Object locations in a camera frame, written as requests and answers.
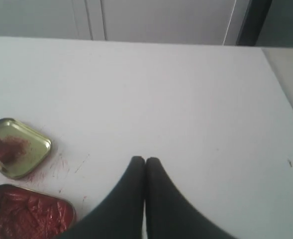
black strip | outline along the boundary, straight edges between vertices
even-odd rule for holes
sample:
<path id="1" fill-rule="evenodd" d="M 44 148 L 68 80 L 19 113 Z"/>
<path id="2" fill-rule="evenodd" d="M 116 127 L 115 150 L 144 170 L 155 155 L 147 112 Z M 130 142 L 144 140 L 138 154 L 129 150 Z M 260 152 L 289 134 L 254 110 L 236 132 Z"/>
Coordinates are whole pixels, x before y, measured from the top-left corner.
<path id="1" fill-rule="evenodd" d="M 237 45 L 255 46 L 266 20 L 272 0 L 250 0 Z"/>

red powder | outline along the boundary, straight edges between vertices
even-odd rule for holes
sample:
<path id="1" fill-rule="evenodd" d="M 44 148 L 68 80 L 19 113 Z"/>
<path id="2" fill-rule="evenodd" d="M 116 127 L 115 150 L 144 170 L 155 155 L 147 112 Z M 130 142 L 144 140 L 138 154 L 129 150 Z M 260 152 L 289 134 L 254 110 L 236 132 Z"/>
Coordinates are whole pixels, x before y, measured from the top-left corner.
<path id="1" fill-rule="evenodd" d="M 2 163 L 10 163 L 26 153 L 25 148 L 29 142 L 25 139 L 7 136 L 0 139 L 0 161 Z"/>
<path id="2" fill-rule="evenodd" d="M 0 239 L 52 239 L 73 220 L 67 202 L 14 186 L 0 188 Z"/>

